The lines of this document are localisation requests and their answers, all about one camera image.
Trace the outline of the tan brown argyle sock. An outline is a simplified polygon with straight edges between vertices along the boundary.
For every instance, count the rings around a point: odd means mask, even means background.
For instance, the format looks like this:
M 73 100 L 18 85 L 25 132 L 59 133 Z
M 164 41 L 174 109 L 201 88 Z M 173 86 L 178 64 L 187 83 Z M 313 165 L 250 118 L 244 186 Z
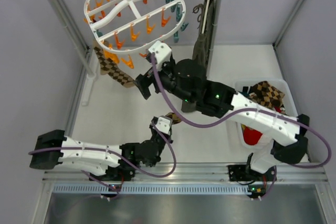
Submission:
M 107 75 L 124 88 L 134 87 L 134 80 L 131 76 L 123 72 L 116 63 L 114 63 L 111 59 L 107 59 L 104 56 L 103 48 L 98 44 L 96 40 L 92 42 L 93 50 L 96 53 L 100 64 L 100 74 Z

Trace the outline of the large yellow brown argyle sock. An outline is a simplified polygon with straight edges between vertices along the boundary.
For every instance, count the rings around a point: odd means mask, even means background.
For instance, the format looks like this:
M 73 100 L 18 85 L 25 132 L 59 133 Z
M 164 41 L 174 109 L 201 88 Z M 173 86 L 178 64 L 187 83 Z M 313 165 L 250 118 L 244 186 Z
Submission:
M 249 98 L 269 109 L 281 108 L 284 97 L 285 94 L 268 81 L 262 81 L 250 87 Z

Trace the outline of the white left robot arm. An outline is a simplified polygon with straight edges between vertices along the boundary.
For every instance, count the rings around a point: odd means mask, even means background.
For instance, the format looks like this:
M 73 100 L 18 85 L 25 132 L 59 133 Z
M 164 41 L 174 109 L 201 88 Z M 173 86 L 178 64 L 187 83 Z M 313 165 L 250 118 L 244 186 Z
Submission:
M 97 145 L 76 141 L 62 130 L 54 130 L 38 137 L 35 149 L 29 152 L 30 168 L 51 170 L 56 166 L 82 170 L 99 181 L 130 181 L 135 172 L 162 178 L 175 172 L 176 155 L 171 151 L 173 167 L 164 175 L 145 171 L 141 166 L 154 167 L 161 160 L 165 147 L 172 150 L 172 129 L 167 124 L 150 124 L 152 136 L 141 143 Z

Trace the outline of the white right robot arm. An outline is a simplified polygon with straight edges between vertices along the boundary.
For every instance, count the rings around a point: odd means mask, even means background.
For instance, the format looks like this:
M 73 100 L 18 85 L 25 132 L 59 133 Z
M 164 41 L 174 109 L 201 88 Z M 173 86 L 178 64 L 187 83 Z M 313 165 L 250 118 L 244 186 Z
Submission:
M 150 68 L 138 75 L 134 83 L 145 99 L 154 85 L 157 93 L 170 93 L 203 115 L 229 119 L 269 136 L 270 143 L 248 156 L 248 170 L 264 174 L 280 163 L 296 165 L 306 154 L 308 139 L 303 125 L 309 124 L 308 116 L 294 118 L 263 108 L 235 89 L 208 80 L 205 68 L 193 60 L 175 62 L 170 58 L 160 70 Z

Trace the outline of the white oval clip hanger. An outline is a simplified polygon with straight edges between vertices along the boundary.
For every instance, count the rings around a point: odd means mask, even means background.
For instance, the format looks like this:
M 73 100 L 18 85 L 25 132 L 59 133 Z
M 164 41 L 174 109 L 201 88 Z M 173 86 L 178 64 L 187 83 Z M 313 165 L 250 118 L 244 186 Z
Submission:
M 137 54 L 156 41 L 180 39 L 189 25 L 184 0 L 86 0 L 84 21 L 110 54 Z

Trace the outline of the pile of colourful socks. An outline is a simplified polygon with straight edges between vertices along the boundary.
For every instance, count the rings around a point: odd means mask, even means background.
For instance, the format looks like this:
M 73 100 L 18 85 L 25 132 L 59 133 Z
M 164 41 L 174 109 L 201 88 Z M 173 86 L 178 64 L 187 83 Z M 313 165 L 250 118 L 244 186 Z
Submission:
M 247 98 L 249 98 L 249 93 L 250 93 L 250 91 L 248 91 L 247 87 L 244 87 L 244 91 L 241 92 L 241 94 L 243 94 Z M 274 109 L 271 109 L 271 110 L 276 111 L 276 112 L 281 113 L 281 114 L 285 114 L 284 104 L 281 108 L 274 108 Z M 244 140 L 247 144 L 256 145 L 258 143 L 258 141 L 260 141 L 260 140 L 264 140 L 266 142 L 270 141 L 270 138 L 267 137 L 266 135 L 263 135 L 262 133 L 254 130 L 250 127 L 247 127 L 243 124 L 241 126 L 242 126 L 242 129 L 243 129 L 243 137 L 244 137 Z

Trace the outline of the olive green hanging garment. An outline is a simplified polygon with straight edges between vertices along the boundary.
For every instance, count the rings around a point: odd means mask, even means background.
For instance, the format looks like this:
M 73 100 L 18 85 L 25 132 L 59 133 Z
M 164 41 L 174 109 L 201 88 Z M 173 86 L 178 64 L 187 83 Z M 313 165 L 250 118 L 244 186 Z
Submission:
M 214 12 L 214 3 L 215 0 L 210 0 L 206 19 L 206 26 L 203 34 L 201 30 L 203 25 L 206 0 L 204 0 L 203 4 L 199 4 L 193 8 L 194 14 L 198 13 L 199 10 L 201 11 L 201 13 L 197 18 L 197 21 L 199 22 L 198 37 L 193 48 L 192 60 L 195 61 L 197 64 L 203 66 L 204 68 L 207 68 L 208 65 L 208 58 L 209 58 L 208 50 L 211 44 L 210 37 L 212 32 L 212 17 Z

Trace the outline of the white plastic basket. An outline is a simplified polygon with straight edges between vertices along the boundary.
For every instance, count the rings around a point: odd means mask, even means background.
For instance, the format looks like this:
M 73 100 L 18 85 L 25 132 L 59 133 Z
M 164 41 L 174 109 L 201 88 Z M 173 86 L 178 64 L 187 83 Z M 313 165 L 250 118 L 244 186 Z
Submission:
M 278 79 L 278 78 L 246 78 L 246 79 L 240 79 L 234 82 L 234 88 L 238 92 L 243 92 L 244 87 L 248 88 L 248 91 L 250 91 L 250 87 L 254 86 L 257 83 L 260 83 L 262 81 L 267 81 L 269 82 L 272 86 L 275 88 L 279 89 L 281 92 L 285 94 L 283 98 L 283 105 L 285 108 L 285 114 L 288 116 L 293 116 L 297 117 L 298 112 L 295 106 L 295 103 L 292 98 L 291 91 L 286 83 L 285 80 L 283 79 Z M 242 145 L 246 148 L 252 149 L 252 150 L 258 150 L 261 149 L 267 142 L 264 140 L 258 141 L 256 145 L 249 145 L 245 142 L 244 137 L 243 137 L 243 129 L 239 123 L 236 123 L 237 126 L 237 132 L 238 132 L 238 138 Z

